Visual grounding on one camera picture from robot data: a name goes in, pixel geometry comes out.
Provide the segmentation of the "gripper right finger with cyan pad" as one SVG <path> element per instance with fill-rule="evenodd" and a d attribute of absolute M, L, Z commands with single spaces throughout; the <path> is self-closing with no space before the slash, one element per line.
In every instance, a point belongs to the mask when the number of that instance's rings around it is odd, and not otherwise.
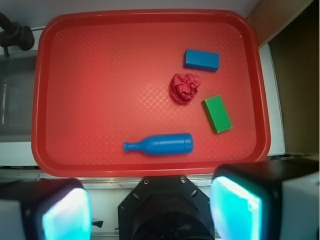
<path fill-rule="evenodd" d="M 223 240 L 317 240 L 319 184 L 315 160 L 220 165 L 209 192 L 215 229 Z"/>

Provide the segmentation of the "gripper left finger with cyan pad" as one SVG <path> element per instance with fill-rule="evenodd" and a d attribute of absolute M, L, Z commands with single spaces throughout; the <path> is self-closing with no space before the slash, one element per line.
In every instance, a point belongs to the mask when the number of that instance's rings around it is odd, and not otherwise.
<path fill-rule="evenodd" d="M 2 240 L 89 240 L 92 204 L 75 178 L 0 184 Z"/>

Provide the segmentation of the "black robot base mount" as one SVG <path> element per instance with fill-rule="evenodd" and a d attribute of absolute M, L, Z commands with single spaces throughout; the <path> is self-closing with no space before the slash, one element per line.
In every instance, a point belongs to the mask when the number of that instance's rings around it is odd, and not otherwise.
<path fill-rule="evenodd" d="M 117 207 L 121 240 L 213 240 L 210 199 L 186 176 L 145 177 Z"/>

